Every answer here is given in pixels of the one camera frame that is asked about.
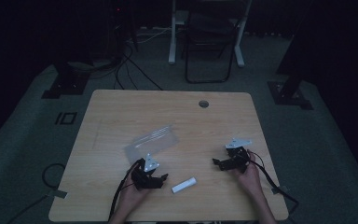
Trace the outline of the white desk frame legs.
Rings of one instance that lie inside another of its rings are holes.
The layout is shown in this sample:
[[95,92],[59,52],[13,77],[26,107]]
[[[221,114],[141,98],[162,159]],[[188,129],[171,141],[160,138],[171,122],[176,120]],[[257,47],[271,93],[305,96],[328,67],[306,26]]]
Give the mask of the white desk frame legs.
[[[186,16],[188,11],[185,9],[177,9],[176,2],[178,0],[171,0],[172,2],[172,12],[171,12],[171,40],[170,40],[170,49],[168,56],[168,64],[175,64],[176,62],[176,43],[177,43],[177,34],[178,34],[178,26],[184,25],[186,21]],[[234,48],[235,57],[237,61],[238,67],[245,66],[245,60],[243,59],[242,51],[241,51],[241,41],[244,34],[245,26],[248,20],[249,12],[253,0],[245,0],[245,16],[241,20],[239,25],[239,31],[236,37],[236,44]]]

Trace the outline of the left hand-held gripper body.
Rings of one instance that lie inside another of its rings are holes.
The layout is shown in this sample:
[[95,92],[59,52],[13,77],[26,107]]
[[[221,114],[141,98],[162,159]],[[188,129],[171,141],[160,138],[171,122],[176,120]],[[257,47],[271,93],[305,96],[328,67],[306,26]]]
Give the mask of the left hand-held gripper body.
[[159,168],[159,163],[153,159],[150,153],[134,163],[131,172],[131,180],[137,189],[155,189],[155,183],[159,177],[153,176],[153,173]]

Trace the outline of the person's left hand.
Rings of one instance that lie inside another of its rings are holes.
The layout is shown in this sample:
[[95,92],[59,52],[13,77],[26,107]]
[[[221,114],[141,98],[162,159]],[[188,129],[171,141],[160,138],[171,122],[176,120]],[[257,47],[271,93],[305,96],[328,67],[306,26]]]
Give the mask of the person's left hand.
[[137,189],[130,177],[120,191],[116,212],[129,214],[135,210],[149,194],[150,189]]

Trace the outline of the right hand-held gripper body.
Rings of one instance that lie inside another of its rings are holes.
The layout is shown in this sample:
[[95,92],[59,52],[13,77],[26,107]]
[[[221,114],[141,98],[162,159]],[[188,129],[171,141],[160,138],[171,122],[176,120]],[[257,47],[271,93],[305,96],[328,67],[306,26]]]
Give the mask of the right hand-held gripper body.
[[242,174],[246,171],[250,162],[250,155],[244,148],[252,143],[251,140],[233,138],[230,143],[226,144],[228,162],[225,165],[227,170],[238,169]]

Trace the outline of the person's right hand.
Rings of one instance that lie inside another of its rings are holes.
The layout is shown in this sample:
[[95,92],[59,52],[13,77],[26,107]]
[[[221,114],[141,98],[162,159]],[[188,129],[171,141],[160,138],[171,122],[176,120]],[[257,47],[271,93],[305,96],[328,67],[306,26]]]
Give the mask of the person's right hand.
[[250,197],[255,198],[260,196],[263,193],[263,190],[260,184],[258,168],[254,164],[255,155],[251,151],[248,151],[248,154],[250,157],[250,163],[247,165],[246,170],[243,173],[238,170],[234,170],[233,174],[236,176],[241,187],[246,191],[246,193]]

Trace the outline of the black folding chair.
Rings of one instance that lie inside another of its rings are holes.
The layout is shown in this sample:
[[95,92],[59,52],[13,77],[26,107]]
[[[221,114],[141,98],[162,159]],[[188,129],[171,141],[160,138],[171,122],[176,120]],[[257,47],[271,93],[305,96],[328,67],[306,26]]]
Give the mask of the black folding chair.
[[[223,83],[229,79],[234,57],[237,23],[239,21],[239,19],[219,13],[195,11],[189,13],[186,22],[186,38],[183,49],[185,56],[185,80],[187,83]],[[212,77],[210,73],[204,75],[200,72],[193,77],[191,76],[190,61],[192,53],[216,52],[216,58],[219,59],[226,48],[229,48],[229,59],[227,71],[222,77]]]

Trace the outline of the white cylindrical tube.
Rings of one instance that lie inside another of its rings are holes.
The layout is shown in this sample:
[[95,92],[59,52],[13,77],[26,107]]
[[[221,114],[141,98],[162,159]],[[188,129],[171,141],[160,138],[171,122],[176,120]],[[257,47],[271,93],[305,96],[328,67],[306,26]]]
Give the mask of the white cylindrical tube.
[[187,189],[189,187],[194,186],[197,183],[197,180],[195,177],[191,177],[186,181],[183,181],[177,185],[175,185],[174,187],[172,187],[172,193],[175,194],[183,189]]

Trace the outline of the clear plastic zip bag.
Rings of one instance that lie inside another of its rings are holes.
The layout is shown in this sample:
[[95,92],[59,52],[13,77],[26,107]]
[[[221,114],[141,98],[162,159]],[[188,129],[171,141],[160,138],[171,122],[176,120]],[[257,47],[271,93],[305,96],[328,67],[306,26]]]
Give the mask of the clear plastic zip bag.
[[167,125],[136,137],[123,150],[129,163],[135,163],[141,158],[144,159],[147,154],[155,155],[161,150],[173,147],[178,142],[178,137],[174,133],[172,126]]

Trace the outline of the black stand base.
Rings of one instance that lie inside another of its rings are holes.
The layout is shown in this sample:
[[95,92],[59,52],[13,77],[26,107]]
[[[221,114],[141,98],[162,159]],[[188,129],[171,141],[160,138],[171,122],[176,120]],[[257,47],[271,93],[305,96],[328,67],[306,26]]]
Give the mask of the black stand base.
[[62,95],[82,95],[88,83],[90,73],[77,72],[67,62],[53,64],[58,75],[42,99],[59,99]]
[[303,110],[312,110],[313,107],[306,99],[299,86],[303,80],[301,61],[290,59],[287,65],[291,66],[289,78],[285,82],[269,81],[268,88],[276,105],[297,105]]

